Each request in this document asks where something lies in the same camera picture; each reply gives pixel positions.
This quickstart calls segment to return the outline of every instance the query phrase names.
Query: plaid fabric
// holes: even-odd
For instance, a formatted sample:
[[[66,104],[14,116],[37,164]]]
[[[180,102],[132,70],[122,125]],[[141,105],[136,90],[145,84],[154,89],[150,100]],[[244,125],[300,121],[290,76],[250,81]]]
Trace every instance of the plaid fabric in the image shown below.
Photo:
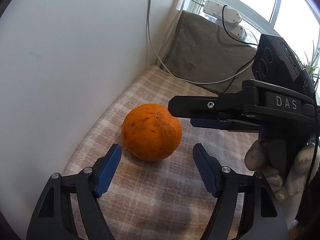
[[[209,194],[192,158],[192,148],[202,143],[210,155],[236,172],[250,172],[244,154],[256,134],[235,133],[192,127],[180,119],[182,140],[177,150],[160,162],[145,162],[131,155],[121,141],[121,125],[133,108],[145,103],[167,106],[175,95],[214,96],[180,81],[153,66],[146,70],[103,114],[72,156],[64,175],[92,166],[113,143],[122,148],[122,158],[107,193],[99,200],[101,210],[116,240],[200,239],[216,199]],[[242,210],[238,197],[229,238],[236,236]],[[87,239],[72,196],[79,236]]]

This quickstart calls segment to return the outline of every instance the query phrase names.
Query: gray blanket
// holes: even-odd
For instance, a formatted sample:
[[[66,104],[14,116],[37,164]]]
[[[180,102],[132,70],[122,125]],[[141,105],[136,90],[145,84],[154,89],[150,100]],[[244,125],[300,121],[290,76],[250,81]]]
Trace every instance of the gray blanket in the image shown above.
[[[249,45],[231,39],[223,27],[183,11],[164,64],[180,78],[199,83],[216,82],[233,76],[255,52]],[[236,76],[227,92],[241,90],[242,81],[247,79],[254,79],[251,67]],[[219,93],[230,82],[200,86]]]

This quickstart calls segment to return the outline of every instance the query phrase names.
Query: checkered tablecloth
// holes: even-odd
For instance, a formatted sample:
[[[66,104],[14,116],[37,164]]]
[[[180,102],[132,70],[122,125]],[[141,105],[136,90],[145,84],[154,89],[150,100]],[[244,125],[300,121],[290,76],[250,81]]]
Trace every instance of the checkered tablecloth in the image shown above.
[[[145,103],[168,106],[175,95],[215,96],[180,81],[153,66],[146,70],[96,122],[73,154],[64,175],[75,174],[106,154],[113,143],[122,158],[109,190],[98,201],[116,240],[200,239],[216,199],[209,194],[192,158],[192,148],[202,143],[211,156],[236,172],[250,174],[244,155],[257,134],[192,127],[180,119],[182,140],[177,150],[160,162],[145,162],[131,155],[121,141],[121,125],[133,108]],[[236,236],[243,198],[238,197],[229,238]],[[79,236],[87,239],[72,196]]]

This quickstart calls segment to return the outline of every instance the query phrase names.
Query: orange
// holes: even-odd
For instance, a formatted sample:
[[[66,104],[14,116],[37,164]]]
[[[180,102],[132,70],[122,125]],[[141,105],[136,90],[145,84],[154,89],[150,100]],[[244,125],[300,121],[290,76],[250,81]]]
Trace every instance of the orange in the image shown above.
[[[182,137],[178,118],[158,104],[144,104],[130,111],[122,124],[122,141],[136,157],[159,161],[169,157]]]

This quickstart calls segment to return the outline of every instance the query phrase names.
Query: green plant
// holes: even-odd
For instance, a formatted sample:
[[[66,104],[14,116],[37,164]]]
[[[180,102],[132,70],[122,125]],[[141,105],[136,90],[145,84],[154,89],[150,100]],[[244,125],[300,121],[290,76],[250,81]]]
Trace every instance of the green plant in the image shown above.
[[[313,43],[313,52],[312,52],[311,61],[308,60],[308,56],[304,52],[304,54],[306,54],[306,57],[307,57],[307,64],[302,62],[299,59],[299,57],[295,54],[295,52],[293,52],[293,53],[294,53],[295,57],[297,58],[297,61],[299,62],[301,69],[305,68],[307,70],[311,80],[314,83],[315,89],[317,89],[318,84],[319,84],[319,77],[320,77],[320,69],[317,65],[318,65],[318,59],[319,59],[320,54],[319,54],[319,49],[318,48],[315,49],[315,44],[313,41],[312,41],[312,43]]]

